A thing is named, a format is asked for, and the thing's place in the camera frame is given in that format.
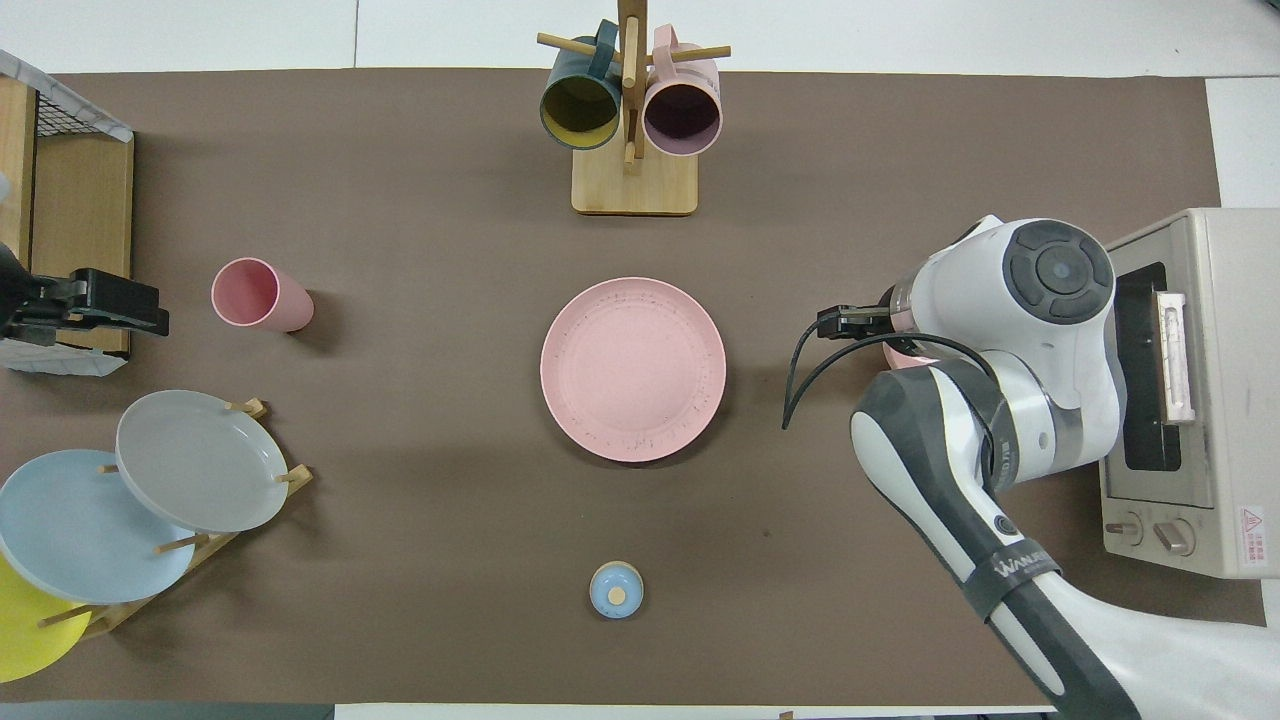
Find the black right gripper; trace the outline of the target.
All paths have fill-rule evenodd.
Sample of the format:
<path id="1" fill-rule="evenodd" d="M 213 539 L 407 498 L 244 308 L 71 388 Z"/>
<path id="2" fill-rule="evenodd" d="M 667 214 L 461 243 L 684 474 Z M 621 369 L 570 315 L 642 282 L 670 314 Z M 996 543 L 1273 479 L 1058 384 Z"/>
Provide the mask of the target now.
<path id="1" fill-rule="evenodd" d="M 886 306 L 837 305 L 817 314 L 817 334 L 823 340 L 865 340 L 892 332 Z"/>

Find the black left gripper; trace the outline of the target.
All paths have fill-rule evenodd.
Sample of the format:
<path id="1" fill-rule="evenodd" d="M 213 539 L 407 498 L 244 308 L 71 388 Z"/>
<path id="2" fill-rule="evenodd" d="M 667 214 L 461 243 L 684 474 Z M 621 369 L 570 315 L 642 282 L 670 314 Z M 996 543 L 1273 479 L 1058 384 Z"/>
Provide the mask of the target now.
<path id="1" fill-rule="evenodd" d="M 67 278 L 3 273 L 3 337 L 51 346 L 59 331 L 97 328 L 170 334 L 169 313 L 157 288 L 81 268 Z"/>

